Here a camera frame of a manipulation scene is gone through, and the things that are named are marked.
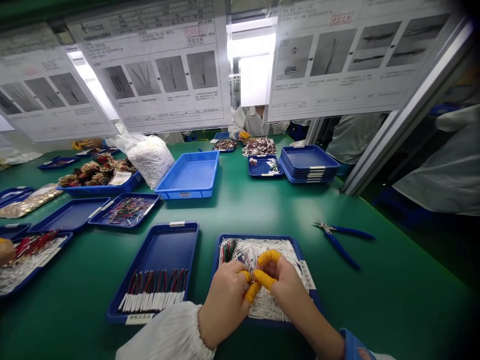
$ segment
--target wire cutter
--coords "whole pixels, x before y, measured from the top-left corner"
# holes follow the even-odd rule
[[[326,223],[320,222],[318,220],[315,221],[314,226],[317,226],[318,228],[323,229],[325,231],[325,236],[330,239],[333,246],[335,246],[335,248],[338,250],[340,255],[343,256],[343,258],[346,260],[347,263],[349,263],[355,270],[361,269],[360,265],[358,265],[357,262],[351,258],[349,253],[345,251],[344,247],[340,244],[340,242],[337,240],[335,235],[332,234],[332,230],[339,231],[345,234],[357,235],[359,237],[370,239],[370,240],[375,240],[376,239],[375,236],[370,235],[369,233],[366,233],[363,231],[358,231],[358,230],[347,228],[347,227],[327,225]]]

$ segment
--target plastic bag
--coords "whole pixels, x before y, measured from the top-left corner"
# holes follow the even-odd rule
[[[152,190],[175,162],[165,141],[155,135],[124,132],[113,139],[107,139],[107,144],[119,148],[126,154]]]

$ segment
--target work instruction sheet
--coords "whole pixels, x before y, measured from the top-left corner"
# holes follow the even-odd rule
[[[458,23],[442,0],[281,5],[268,122],[402,109]]]
[[[118,135],[46,23],[0,34],[0,111],[38,143]]]
[[[130,132],[231,125],[224,0],[155,1],[67,24]]]

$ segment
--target green workbench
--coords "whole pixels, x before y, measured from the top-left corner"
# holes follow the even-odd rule
[[[292,139],[273,137],[280,148]],[[174,156],[211,150],[206,141],[169,145]],[[0,172],[0,190],[35,189],[71,172],[40,171],[54,151]],[[447,359],[470,326],[474,293],[359,197],[339,192],[342,183],[294,185],[282,179],[252,179],[238,148],[221,153],[213,197],[170,200],[135,231],[122,233],[88,226],[74,236],[24,289],[0,300],[0,359],[113,359],[139,326],[110,324],[106,311],[150,227],[196,220],[200,232],[188,299],[201,303],[212,276],[215,242],[221,233],[272,234],[300,244],[325,317],[345,327],[375,352],[400,359]],[[148,192],[147,185],[135,189]],[[35,224],[70,200],[63,194],[21,219],[0,225]],[[321,230],[328,224],[373,234],[377,242],[338,235],[362,266],[354,271]],[[294,330],[242,324],[217,349],[217,359],[308,359],[313,352]]]

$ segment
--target person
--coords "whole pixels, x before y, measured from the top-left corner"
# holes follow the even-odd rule
[[[266,251],[257,263],[256,281],[246,291],[252,279],[247,267],[235,260],[223,263],[213,276],[203,306],[189,301],[169,306],[118,349],[116,360],[213,359],[217,346],[248,315],[262,286],[319,359],[387,359],[387,355],[370,352],[348,330],[337,332],[315,306],[294,266],[279,252]]]
[[[379,131],[384,118],[379,112],[342,116],[333,129],[327,154],[341,163],[355,165]]]
[[[15,248],[11,240],[0,237],[0,268],[15,258]]]
[[[262,137],[267,135],[283,134],[290,122],[268,123],[266,120],[268,109],[263,106],[238,107],[233,113],[233,126],[228,127],[228,134],[234,140]]]
[[[443,114],[435,126],[456,133],[392,187],[432,212],[480,216],[480,105]]]

